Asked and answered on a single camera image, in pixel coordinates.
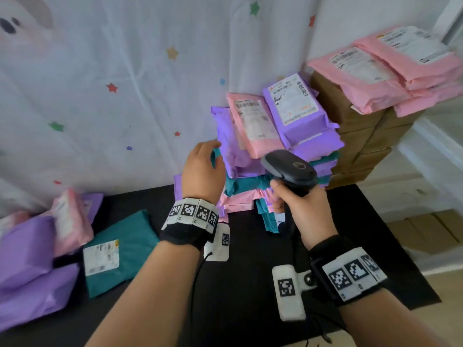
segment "person's left hand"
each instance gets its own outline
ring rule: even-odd
[[[182,172],[182,197],[202,198],[216,205],[225,185],[222,156],[211,163],[211,153],[222,144],[217,140],[200,142],[190,152]]]

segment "cartoon ear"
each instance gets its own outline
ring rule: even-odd
[[[42,0],[15,0],[44,28],[53,28],[53,16],[48,6]]]

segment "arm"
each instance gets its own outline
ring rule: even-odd
[[[338,233],[327,193],[321,187],[316,186],[301,198],[279,181],[270,184],[281,198],[274,204],[275,212],[283,212],[286,202],[308,250]],[[446,346],[386,289],[346,304],[339,311],[359,347]]]
[[[220,142],[199,143],[182,173],[183,197],[217,204],[225,184],[222,157],[210,156]],[[96,329],[87,347],[175,346],[200,251],[161,241],[140,272]]]

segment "yellow star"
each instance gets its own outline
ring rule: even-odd
[[[175,49],[175,47],[170,47],[166,49],[167,51],[167,57],[169,57],[170,60],[176,60],[178,56],[178,51]]]

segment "brown cardboard box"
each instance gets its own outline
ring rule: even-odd
[[[345,146],[339,150],[339,153],[345,156],[359,153],[372,136],[373,131],[374,128],[366,128],[340,134],[341,140],[344,142]]]
[[[402,246],[429,253],[429,244],[408,219],[393,221],[387,223],[387,226]]]
[[[357,158],[352,163],[350,167],[350,172],[357,172],[360,170],[365,169],[373,169],[381,162],[389,153],[391,153],[392,149],[390,147],[376,151],[372,153],[361,153],[357,156]]]
[[[368,169],[362,170],[361,172],[332,175],[327,190],[364,181],[372,170],[373,169]]]
[[[412,216],[408,220],[426,241],[428,253],[436,254],[460,245],[440,221],[431,214]]]
[[[420,118],[423,115],[423,113],[425,113],[425,111],[421,110],[414,114],[409,114],[408,116],[398,118],[394,108],[391,107],[386,110],[382,119],[376,126],[376,129],[384,130],[389,128],[400,127],[402,125],[413,124],[418,118]]]
[[[376,152],[396,145],[413,124],[389,129],[377,129],[366,143],[362,153]]]
[[[375,127],[386,111],[379,110],[371,114],[361,115],[351,109],[352,104],[340,87],[318,72],[313,73],[310,87],[319,92],[317,101],[327,111],[329,119],[340,125],[338,133],[349,133]]]
[[[357,155],[357,153],[339,155],[338,163],[336,163],[336,166],[331,169],[331,172],[333,174],[342,174],[349,172],[350,168],[352,167],[352,163],[354,162],[354,159],[357,157]]]
[[[454,210],[442,210],[434,215],[458,242],[463,243],[463,218]]]

